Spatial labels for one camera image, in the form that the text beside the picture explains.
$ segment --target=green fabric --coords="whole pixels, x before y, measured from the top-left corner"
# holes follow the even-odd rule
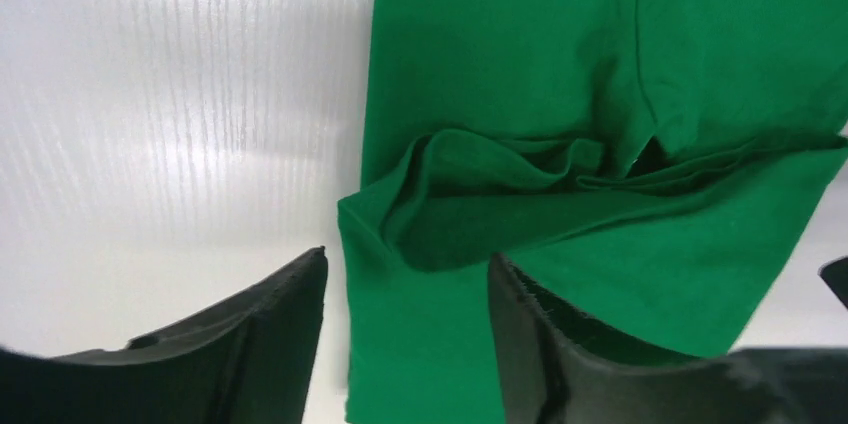
[[[376,0],[369,79],[348,420],[500,423],[494,251],[729,348],[848,155],[848,0]]]

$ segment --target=green cloth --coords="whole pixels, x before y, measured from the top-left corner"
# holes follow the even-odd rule
[[[848,156],[848,0],[376,0],[369,79],[348,420],[501,423],[494,251],[655,344],[734,342]]]

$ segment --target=green garment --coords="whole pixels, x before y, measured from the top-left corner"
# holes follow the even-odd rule
[[[348,420],[503,422],[494,251],[625,332],[724,353],[847,119],[848,0],[376,0],[339,203]]]

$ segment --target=folded green fabric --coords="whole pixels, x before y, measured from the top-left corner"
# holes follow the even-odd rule
[[[503,422],[495,251],[630,334],[725,352],[846,119],[848,0],[376,0],[339,203],[348,420]]]

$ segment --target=white surface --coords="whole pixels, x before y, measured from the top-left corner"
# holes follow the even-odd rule
[[[343,419],[336,200],[357,188],[372,0],[0,0],[0,343],[117,349],[309,246],[332,263],[306,423]],[[816,275],[831,186],[740,345],[848,344]]]

